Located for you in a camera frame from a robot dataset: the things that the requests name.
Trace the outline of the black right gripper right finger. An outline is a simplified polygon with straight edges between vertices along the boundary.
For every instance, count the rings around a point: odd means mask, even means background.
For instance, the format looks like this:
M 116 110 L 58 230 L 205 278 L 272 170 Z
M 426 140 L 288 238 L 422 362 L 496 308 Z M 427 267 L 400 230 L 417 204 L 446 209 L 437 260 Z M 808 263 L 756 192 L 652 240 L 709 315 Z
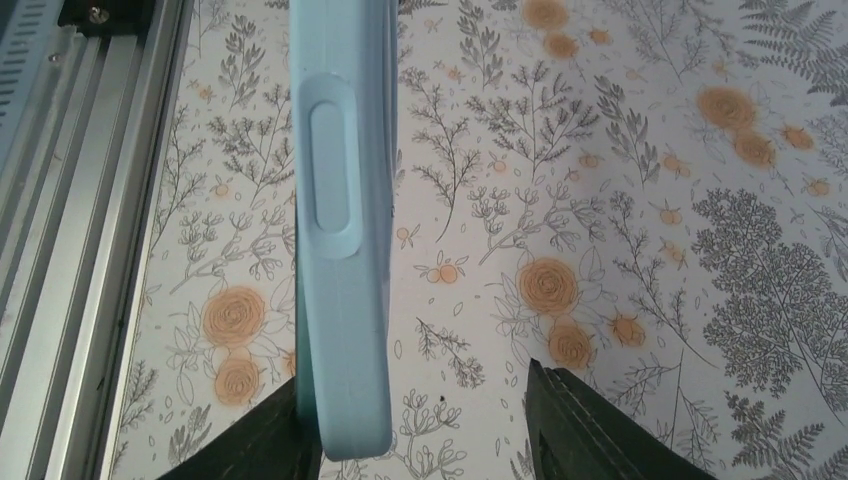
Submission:
M 712 476 L 673 452 L 564 368 L 529 363 L 526 421 L 537 479 Z

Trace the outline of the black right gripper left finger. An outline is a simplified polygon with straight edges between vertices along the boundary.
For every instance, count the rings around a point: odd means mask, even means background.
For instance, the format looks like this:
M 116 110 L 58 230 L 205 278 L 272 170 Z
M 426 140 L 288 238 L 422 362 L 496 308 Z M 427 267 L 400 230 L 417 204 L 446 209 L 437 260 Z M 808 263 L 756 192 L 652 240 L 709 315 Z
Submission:
M 322 447 L 298 420 L 290 379 L 161 480 L 313 480 Z

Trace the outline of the phone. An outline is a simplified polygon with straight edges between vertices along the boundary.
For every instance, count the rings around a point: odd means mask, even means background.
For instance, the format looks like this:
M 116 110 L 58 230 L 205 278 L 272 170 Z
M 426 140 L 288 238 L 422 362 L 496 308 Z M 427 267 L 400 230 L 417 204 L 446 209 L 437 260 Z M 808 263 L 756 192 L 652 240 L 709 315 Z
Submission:
M 290 5 L 296 391 L 332 461 L 385 454 L 399 5 Z

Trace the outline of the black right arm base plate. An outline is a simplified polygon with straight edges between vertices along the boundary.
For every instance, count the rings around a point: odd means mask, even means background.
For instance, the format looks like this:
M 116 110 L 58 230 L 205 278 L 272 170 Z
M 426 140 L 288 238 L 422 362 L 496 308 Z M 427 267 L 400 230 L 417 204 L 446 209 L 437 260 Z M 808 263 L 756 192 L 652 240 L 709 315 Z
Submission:
M 155 0 L 65 0 L 57 25 L 87 37 L 140 35 L 150 26 Z

